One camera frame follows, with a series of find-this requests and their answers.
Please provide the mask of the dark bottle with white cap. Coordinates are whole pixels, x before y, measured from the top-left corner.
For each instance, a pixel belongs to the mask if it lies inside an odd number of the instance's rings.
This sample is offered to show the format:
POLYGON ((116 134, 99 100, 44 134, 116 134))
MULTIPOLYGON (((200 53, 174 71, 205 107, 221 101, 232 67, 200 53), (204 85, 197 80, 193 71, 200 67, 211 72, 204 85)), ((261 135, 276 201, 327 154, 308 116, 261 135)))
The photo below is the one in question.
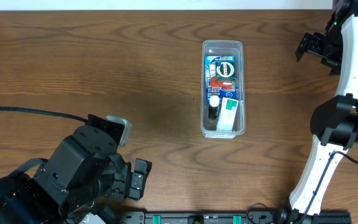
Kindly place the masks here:
POLYGON ((208 106, 209 119, 216 119, 218 117, 219 105, 220 105, 219 96, 217 95, 211 96, 209 99, 209 106, 208 106))

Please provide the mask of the white and green medicine box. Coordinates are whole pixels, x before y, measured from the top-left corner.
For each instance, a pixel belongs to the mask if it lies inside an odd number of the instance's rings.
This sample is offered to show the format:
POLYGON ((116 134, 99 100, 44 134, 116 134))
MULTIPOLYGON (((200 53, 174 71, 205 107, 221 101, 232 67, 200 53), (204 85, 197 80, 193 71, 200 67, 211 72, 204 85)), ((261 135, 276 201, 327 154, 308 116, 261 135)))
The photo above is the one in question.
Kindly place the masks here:
POLYGON ((217 131, 232 131, 236 118, 239 101, 232 98, 223 98, 220 108, 217 131))

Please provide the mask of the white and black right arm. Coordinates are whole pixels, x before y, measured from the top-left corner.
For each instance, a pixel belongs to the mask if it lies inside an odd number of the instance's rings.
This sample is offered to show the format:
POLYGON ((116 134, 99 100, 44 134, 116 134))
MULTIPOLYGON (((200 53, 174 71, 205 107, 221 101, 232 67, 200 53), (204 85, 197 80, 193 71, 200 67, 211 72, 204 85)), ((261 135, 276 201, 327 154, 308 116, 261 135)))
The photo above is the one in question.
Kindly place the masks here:
POLYGON ((350 223, 348 212, 323 212, 324 193, 342 158, 358 142, 358 0, 333 2, 325 33, 306 33, 295 55, 309 52, 339 75, 333 98, 316 107, 310 121, 312 148, 300 181, 290 194, 288 208, 277 223, 350 223))

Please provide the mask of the dark green round-logo box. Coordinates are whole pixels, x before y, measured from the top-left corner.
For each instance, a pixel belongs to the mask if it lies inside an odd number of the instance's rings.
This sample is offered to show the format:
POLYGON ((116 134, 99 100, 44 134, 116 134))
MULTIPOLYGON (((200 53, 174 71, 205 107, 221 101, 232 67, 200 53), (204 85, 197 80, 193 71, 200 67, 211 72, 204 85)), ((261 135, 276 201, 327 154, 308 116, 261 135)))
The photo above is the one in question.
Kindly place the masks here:
POLYGON ((233 81, 236 79, 234 62, 216 62, 217 80, 233 81))

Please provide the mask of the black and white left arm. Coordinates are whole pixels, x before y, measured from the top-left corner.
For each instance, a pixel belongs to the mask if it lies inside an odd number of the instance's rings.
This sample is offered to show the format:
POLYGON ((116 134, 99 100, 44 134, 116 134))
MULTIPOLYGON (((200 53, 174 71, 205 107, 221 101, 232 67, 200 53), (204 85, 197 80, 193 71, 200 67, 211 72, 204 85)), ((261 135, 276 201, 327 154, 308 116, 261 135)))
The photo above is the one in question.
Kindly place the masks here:
POLYGON ((117 149, 130 124, 89 115, 61 141, 51 158, 30 159, 0 178, 0 223, 81 223, 87 214, 121 223, 101 197, 116 202, 143 197, 150 161, 125 162, 117 149))

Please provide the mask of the blue Kool Fever box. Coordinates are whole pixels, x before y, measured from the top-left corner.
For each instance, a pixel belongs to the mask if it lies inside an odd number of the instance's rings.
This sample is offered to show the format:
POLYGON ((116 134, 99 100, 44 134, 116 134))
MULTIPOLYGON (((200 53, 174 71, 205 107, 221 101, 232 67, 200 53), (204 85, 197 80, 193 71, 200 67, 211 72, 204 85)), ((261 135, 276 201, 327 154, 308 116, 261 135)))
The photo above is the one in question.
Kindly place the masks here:
POLYGON ((236 82, 237 82, 237 69, 236 69, 236 81, 234 82, 234 90, 222 90, 220 88, 211 87, 211 81, 209 78, 209 65, 213 62, 234 62, 235 68, 235 56, 233 55, 220 55, 220 56, 205 56, 204 57, 204 80, 205 80, 205 88, 206 88, 206 101, 208 102, 210 97, 213 95, 219 96, 220 99, 222 98, 237 98, 236 92, 236 82))

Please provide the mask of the red and green medicine box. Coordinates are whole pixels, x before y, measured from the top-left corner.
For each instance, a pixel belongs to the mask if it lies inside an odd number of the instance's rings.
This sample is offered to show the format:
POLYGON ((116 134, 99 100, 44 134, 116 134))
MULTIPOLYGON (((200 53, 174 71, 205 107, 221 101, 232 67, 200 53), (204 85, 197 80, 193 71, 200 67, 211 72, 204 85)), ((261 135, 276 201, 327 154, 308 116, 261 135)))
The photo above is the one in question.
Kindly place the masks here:
POLYGON ((209 65, 209 78, 211 81, 211 87, 220 88, 222 90, 233 91, 234 90, 234 82, 236 81, 223 81, 217 80, 216 76, 216 62, 213 62, 209 65))

